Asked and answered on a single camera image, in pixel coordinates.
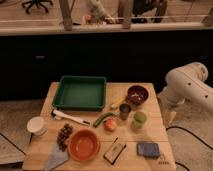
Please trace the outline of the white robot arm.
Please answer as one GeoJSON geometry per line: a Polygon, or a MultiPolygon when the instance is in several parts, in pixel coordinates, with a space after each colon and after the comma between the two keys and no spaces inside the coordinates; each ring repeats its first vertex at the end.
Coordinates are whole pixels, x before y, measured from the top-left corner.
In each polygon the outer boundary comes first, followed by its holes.
{"type": "Polygon", "coordinates": [[[175,108],[186,99],[213,114],[213,87],[205,84],[207,78],[208,69],[200,62],[174,68],[166,74],[166,86],[157,95],[165,126],[172,123],[176,116],[175,108]]]}

